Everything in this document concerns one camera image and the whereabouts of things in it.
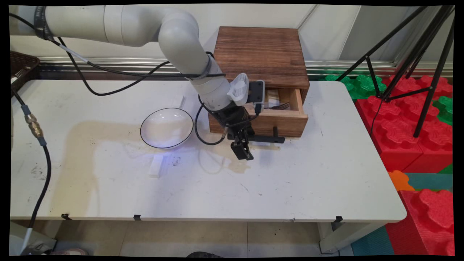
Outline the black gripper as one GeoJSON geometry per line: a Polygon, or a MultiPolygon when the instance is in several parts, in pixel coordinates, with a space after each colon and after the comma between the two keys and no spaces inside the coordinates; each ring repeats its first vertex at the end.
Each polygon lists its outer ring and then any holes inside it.
{"type": "Polygon", "coordinates": [[[245,107],[237,106],[234,103],[228,104],[225,108],[211,111],[210,114],[216,119],[223,128],[221,139],[224,140],[227,134],[231,134],[235,139],[231,143],[231,149],[239,160],[253,160],[254,156],[250,152],[248,135],[254,135],[250,117],[245,107]]]}

